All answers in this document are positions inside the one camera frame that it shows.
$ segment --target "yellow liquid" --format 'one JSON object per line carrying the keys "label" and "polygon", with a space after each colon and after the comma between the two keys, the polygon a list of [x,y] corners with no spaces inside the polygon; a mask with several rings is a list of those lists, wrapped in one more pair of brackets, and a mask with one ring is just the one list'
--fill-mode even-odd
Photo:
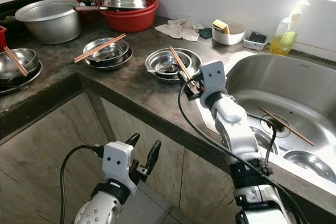
{"label": "yellow liquid", "polygon": [[290,48],[286,50],[283,50],[281,48],[281,39],[282,39],[282,36],[277,36],[277,37],[274,37],[274,39],[272,40],[271,45],[269,46],[269,50],[272,54],[285,56],[289,53]]}

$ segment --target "wooden chopstick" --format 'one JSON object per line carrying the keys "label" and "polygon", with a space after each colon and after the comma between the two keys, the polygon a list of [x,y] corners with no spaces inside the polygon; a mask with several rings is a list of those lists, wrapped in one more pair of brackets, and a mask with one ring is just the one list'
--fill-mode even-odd
{"label": "wooden chopstick", "polygon": [[266,114],[268,114],[270,117],[272,117],[274,120],[276,120],[277,122],[281,123],[283,126],[287,127],[296,136],[302,138],[303,140],[305,140],[307,143],[311,144],[312,146],[315,146],[315,143],[313,143],[312,141],[310,141],[306,137],[302,136],[299,132],[297,132],[296,130],[294,130],[291,126],[287,125],[285,122],[283,122],[282,120],[278,119],[276,116],[272,115],[271,113],[269,113],[268,111],[264,110],[263,108],[261,108],[261,107],[259,107],[259,108],[262,111],[264,111]]}
{"label": "wooden chopstick", "polygon": [[5,49],[6,53],[11,57],[11,59],[13,60],[15,65],[17,66],[18,70],[21,72],[21,74],[24,77],[26,77],[28,75],[28,71],[20,64],[18,59],[16,59],[15,55],[12,53],[12,51],[7,46],[5,46],[4,49]]}
{"label": "wooden chopstick", "polygon": [[107,46],[109,46],[110,44],[112,44],[112,43],[114,43],[114,42],[117,42],[118,40],[123,39],[125,36],[126,36],[126,34],[121,34],[121,35],[119,35],[118,37],[116,37],[116,38],[114,38],[114,39],[112,39],[112,40],[107,41],[106,43],[100,45],[99,47],[96,47],[96,48],[94,48],[93,50],[88,51],[87,53],[82,54],[82,55],[76,57],[76,58],[73,59],[73,60],[74,60],[75,63],[77,63],[77,62],[79,62],[79,61],[85,59],[86,57],[88,57],[88,56],[90,56],[90,55],[93,55],[95,52],[97,52],[97,51],[103,49],[104,47],[107,47]]}
{"label": "wooden chopstick", "polygon": [[170,46],[170,51],[173,53],[173,56],[175,57],[180,68],[183,70],[183,72],[187,76],[188,80],[191,80],[192,76],[188,73],[188,70],[185,68],[182,60],[180,59],[179,55],[176,53],[175,49],[172,46]]}

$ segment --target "metal plate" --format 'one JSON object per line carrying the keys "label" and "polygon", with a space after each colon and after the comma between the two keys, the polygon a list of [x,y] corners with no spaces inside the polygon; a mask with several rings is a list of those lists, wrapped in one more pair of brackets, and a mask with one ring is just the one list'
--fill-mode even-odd
{"label": "metal plate", "polygon": [[41,74],[42,69],[43,69],[43,64],[42,64],[41,61],[39,61],[38,68],[39,68],[38,72],[32,78],[30,78],[28,81],[26,81],[26,82],[24,82],[20,85],[14,86],[12,88],[3,89],[3,90],[1,89],[0,94],[1,95],[10,94],[10,93],[13,93],[13,92],[16,92],[16,91],[19,91],[19,90],[27,89],[29,87],[29,84],[32,83]]}
{"label": "metal plate", "polygon": [[[185,53],[186,55],[188,55],[190,57],[191,66],[188,68],[188,72],[191,76],[194,76],[194,75],[196,75],[200,72],[200,67],[202,65],[202,61],[196,53],[194,53],[194,52],[192,52],[188,49],[184,49],[184,48],[174,48],[174,49],[177,53],[182,52],[182,53]],[[167,51],[167,50],[169,50],[169,48],[164,48],[164,49],[158,50],[156,52]],[[154,75],[159,81],[164,82],[164,83],[169,83],[169,84],[179,84],[180,83],[180,80],[178,78],[167,79],[167,78],[157,76],[153,73],[150,73],[150,74]]]}
{"label": "metal plate", "polygon": [[110,66],[106,66],[106,67],[96,67],[96,66],[92,66],[90,65],[90,62],[88,59],[85,59],[85,63],[87,65],[89,65],[90,67],[97,69],[99,71],[104,71],[104,72],[109,72],[109,71],[114,71],[117,70],[119,68],[122,68],[123,66],[125,66],[127,64],[127,62],[130,61],[130,59],[133,57],[133,50],[130,48],[127,53],[125,54],[125,60],[122,61],[121,63],[115,64],[115,65],[110,65]]}
{"label": "metal plate", "polygon": [[309,170],[331,182],[336,183],[336,175],[334,171],[322,161],[318,156],[305,151],[289,151],[284,156],[284,159]]}

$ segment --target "gray countertop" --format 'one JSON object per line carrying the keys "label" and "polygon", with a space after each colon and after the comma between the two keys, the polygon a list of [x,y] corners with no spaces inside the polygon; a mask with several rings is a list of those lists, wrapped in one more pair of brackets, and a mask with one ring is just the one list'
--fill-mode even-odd
{"label": "gray countertop", "polygon": [[[166,18],[156,16],[154,26],[166,21]],[[146,72],[144,62],[151,52],[167,48],[169,45],[194,51],[203,63],[215,59],[226,63],[233,54],[248,49],[245,49],[242,43],[223,46],[211,39],[200,38],[197,42],[173,39],[152,27],[140,33],[127,34],[125,40],[133,49],[133,58],[122,69],[98,72],[83,62],[73,63],[73,58],[81,54],[86,43],[116,35],[105,20],[101,19],[85,25],[77,39],[64,44],[42,45],[31,37],[9,44],[11,48],[27,47],[35,50],[44,64],[44,69],[28,89],[1,97],[1,138],[5,141],[10,139],[16,131],[41,118],[59,103],[83,90],[91,90],[217,167],[228,171],[225,158],[202,141],[183,119],[177,106],[180,86],[158,82]],[[188,103],[185,99],[183,105],[196,125],[219,141],[216,134],[205,129],[196,104]],[[336,222],[334,196],[276,166],[273,168],[273,178],[295,195],[311,223],[319,223],[321,219],[332,220],[330,223]]]}

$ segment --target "white cloth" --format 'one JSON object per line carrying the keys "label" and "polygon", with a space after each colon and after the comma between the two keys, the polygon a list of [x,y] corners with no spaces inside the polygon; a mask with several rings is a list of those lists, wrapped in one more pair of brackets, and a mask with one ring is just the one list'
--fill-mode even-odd
{"label": "white cloth", "polygon": [[200,34],[199,30],[204,27],[197,23],[192,23],[188,19],[169,20],[167,25],[157,26],[155,28],[164,34],[167,34],[175,39],[185,39],[197,41]]}

